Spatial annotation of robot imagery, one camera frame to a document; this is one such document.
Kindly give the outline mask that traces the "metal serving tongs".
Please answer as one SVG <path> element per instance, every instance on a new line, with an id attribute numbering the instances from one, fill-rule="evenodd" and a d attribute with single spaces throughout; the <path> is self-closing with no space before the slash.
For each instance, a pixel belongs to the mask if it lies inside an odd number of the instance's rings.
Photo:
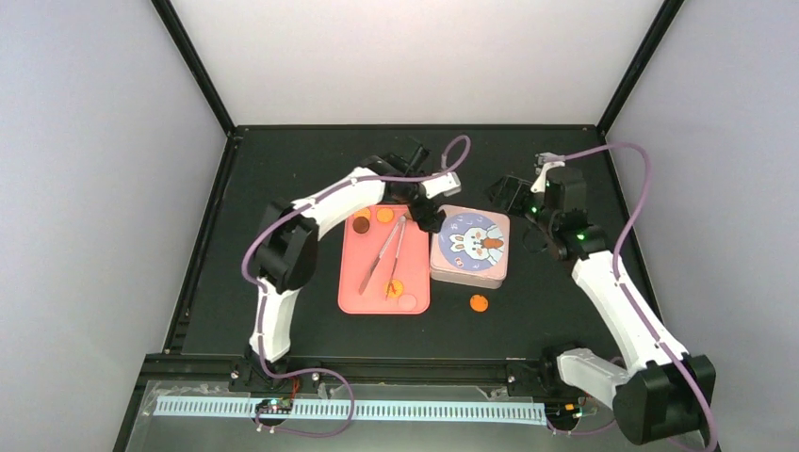
<path id="1" fill-rule="evenodd" d="M 402 215 L 402 216 L 399 217 L 398 221 L 393 226 L 391 232 L 389 233 L 388 237 L 383 242 L 382 247 L 378 251 L 378 253 L 375 256 L 375 258 L 373 259 L 373 261 L 370 264 L 370 267 L 369 267 L 365 277 L 363 278 L 363 280 L 361 281 L 361 283 L 360 283 L 360 285 L 358 287 L 358 294 L 359 295 L 364 295 L 365 292 L 367 291 L 367 288 L 368 288 L 370 282 L 373 279 L 373 275 L 374 275 L 375 271 L 377 270 L 377 267 L 379 266 L 379 264 L 383 260 L 385 254 L 388 251 L 389 246 L 396 239 L 396 249 L 395 249 L 394 258 L 393 258 L 393 261 L 392 261 L 391 270 L 389 272 L 389 276 L 387 277 L 387 280 L 386 280 L 386 283 L 385 283 L 385 288 L 383 289 L 384 297 L 386 299 L 390 295 L 391 289 L 392 289 L 393 280 L 394 280 L 394 276 L 395 276 L 395 273 L 396 273 L 396 269 L 397 269 L 397 266 L 399 264 L 400 252 L 401 252 L 402 242 L 403 242 L 403 239 L 404 239 L 404 236 L 405 236 L 405 231 L 406 231 L 406 228 L 407 228 L 407 222 L 408 222 L 408 218 L 406 216 Z"/>

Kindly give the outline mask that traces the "clear plastic tin lid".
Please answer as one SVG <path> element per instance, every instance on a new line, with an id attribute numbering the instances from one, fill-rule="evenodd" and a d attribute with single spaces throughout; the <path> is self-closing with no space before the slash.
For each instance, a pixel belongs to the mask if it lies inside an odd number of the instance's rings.
<path id="1" fill-rule="evenodd" d="M 510 219 L 497 212 L 442 206 L 442 229 L 432 236 L 430 270 L 442 267 L 484 269 L 505 266 L 508 272 Z"/>

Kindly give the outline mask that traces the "white divided cookie tin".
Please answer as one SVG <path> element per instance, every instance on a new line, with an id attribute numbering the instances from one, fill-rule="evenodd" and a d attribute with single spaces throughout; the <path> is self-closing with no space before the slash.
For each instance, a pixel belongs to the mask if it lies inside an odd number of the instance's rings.
<path id="1" fill-rule="evenodd" d="M 499 289 L 507 277 L 507 268 L 505 266 L 491 266 L 484 269 L 451 266 L 432 267 L 430 275 L 433 280 L 439 282 L 485 289 Z"/>

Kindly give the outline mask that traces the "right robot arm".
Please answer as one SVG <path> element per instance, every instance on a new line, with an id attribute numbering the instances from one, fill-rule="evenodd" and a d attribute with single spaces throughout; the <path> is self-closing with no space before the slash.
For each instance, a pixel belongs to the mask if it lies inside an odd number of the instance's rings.
<path id="1" fill-rule="evenodd" d="M 705 450 L 719 446 L 710 402 L 716 371 L 709 358 L 693 356 L 653 314 L 610 250 L 601 227 L 587 213 L 587 184 L 579 169 L 546 163 L 530 182 L 506 175 L 487 190 L 502 212 L 524 218 L 545 237 L 555 259 L 593 303 L 618 346 L 612 363 L 587 347 L 554 348 L 536 369 L 539 386 L 558 395 L 580 389 L 611 409 L 633 444 L 673 439 L 698 431 Z"/>

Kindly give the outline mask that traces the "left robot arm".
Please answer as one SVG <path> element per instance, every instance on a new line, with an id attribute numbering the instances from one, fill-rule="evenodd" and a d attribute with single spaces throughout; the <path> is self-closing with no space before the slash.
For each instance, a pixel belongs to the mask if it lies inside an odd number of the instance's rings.
<path id="1" fill-rule="evenodd" d="M 250 347 L 274 363 L 290 350 L 290 325 L 296 300 L 313 277 L 318 243 L 357 211 L 384 201 L 408 207 L 420 229 L 437 233 L 444 222 L 440 198 L 461 190 L 454 166 L 431 174 L 395 154 L 372 155 L 341 180 L 292 202 L 275 200 L 264 215 L 264 230 L 247 248 L 242 277 L 258 293 Z"/>

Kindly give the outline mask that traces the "round orange cracker cookie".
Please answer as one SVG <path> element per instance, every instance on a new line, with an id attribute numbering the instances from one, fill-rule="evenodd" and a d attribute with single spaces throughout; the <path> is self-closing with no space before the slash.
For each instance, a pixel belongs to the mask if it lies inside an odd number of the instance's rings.
<path id="1" fill-rule="evenodd" d="M 395 218 L 395 213 L 391 208 L 380 207 L 376 210 L 375 218 L 380 223 L 391 223 Z"/>

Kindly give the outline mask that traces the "dotted cracker beside chocolate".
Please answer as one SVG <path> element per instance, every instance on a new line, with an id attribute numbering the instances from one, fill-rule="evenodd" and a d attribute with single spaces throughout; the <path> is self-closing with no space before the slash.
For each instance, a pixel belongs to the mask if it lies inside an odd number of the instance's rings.
<path id="1" fill-rule="evenodd" d="M 363 208 L 358 210 L 353 216 L 355 218 L 365 218 L 366 220 L 370 220 L 372 212 L 369 208 Z"/>

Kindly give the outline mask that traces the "dark chocolate round cookie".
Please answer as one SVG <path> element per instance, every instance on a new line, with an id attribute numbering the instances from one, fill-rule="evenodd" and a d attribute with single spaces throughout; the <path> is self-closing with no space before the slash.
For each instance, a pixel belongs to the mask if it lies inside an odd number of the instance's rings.
<path id="1" fill-rule="evenodd" d="M 370 229 L 370 220 L 367 217 L 356 217 L 352 222 L 352 229 L 357 234 L 366 234 Z"/>

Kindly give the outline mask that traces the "pink cookie tray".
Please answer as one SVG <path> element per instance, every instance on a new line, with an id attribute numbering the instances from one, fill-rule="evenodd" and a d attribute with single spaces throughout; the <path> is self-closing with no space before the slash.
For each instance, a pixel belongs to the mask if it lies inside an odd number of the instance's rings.
<path id="1" fill-rule="evenodd" d="M 376 220 L 375 213 L 380 207 L 394 210 L 395 218 L 391 223 L 380 223 Z M 357 234 L 352 229 L 354 214 L 345 221 L 337 294 L 339 309 L 348 315 L 420 315 L 424 313 L 431 304 L 430 235 L 418 229 L 411 220 L 408 208 L 404 205 L 378 204 L 366 208 L 372 212 L 370 229 L 366 234 Z M 383 293 L 383 287 L 394 258 L 396 239 L 389 246 L 377 267 L 365 294 L 358 294 L 358 287 L 370 264 L 402 215 L 408 218 L 408 222 L 394 279 L 403 282 L 403 294 L 410 294 L 417 298 L 414 312 L 402 312 L 398 308 L 398 299 L 386 299 Z"/>

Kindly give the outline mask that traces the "red marked dotted cracker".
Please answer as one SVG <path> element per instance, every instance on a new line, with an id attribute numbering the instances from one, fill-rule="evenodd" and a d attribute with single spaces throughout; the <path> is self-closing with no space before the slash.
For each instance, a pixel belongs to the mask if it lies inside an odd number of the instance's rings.
<path id="1" fill-rule="evenodd" d="M 398 299 L 404 293 L 404 284 L 400 280 L 391 279 L 383 287 L 387 299 Z"/>

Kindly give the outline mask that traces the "pink round cookie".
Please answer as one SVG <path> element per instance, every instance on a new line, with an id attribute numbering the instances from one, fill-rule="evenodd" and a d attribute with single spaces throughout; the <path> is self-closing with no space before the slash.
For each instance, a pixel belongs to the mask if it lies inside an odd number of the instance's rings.
<path id="1" fill-rule="evenodd" d="M 417 306 L 417 298 L 410 294 L 403 294 L 398 298 L 397 303 L 402 312 L 414 312 Z"/>

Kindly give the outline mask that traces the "right base circuit board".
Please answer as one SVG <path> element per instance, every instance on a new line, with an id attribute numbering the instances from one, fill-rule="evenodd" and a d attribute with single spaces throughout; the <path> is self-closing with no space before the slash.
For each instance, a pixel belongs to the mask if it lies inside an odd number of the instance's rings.
<path id="1" fill-rule="evenodd" d="M 547 418 L 580 419 L 585 416 L 595 415 L 596 408 L 590 408 L 579 403 L 547 403 L 545 404 L 545 414 Z"/>

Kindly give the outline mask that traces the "base circuit board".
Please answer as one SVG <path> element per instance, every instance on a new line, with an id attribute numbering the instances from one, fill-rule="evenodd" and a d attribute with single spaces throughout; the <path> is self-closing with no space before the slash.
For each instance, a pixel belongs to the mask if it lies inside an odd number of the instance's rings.
<path id="1" fill-rule="evenodd" d="M 545 404 L 545 414 L 547 418 L 580 419 L 585 416 L 595 415 L 596 408 L 590 408 L 579 403 L 547 403 Z"/>
<path id="2" fill-rule="evenodd" d="M 289 415 L 293 405 L 294 401 L 290 398 L 266 398 L 254 406 L 254 413 L 258 416 Z"/>

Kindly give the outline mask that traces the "left base circuit board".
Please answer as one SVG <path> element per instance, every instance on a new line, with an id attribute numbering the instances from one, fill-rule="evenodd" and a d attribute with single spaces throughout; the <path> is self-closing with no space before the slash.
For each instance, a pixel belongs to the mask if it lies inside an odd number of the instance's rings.
<path id="1" fill-rule="evenodd" d="M 294 401 L 290 398 L 266 398 L 254 406 L 254 413 L 258 416 L 289 415 L 293 405 Z"/>

